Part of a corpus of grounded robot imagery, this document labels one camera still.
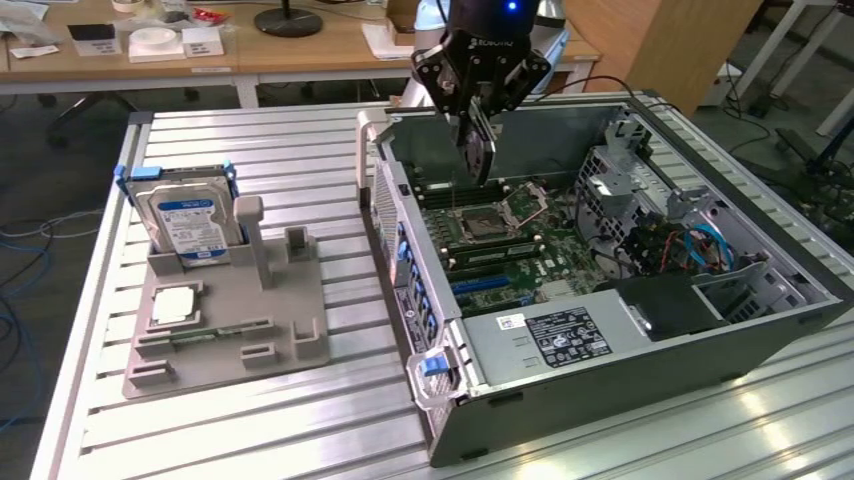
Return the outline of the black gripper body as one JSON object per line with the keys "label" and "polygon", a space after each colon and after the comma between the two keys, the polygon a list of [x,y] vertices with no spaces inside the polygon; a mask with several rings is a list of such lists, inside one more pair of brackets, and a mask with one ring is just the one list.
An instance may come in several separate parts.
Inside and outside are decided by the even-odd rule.
{"label": "black gripper body", "polygon": [[444,57],[458,92],[486,99],[520,99],[532,90],[537,63],[529,34],[534,1],[452,1]]}

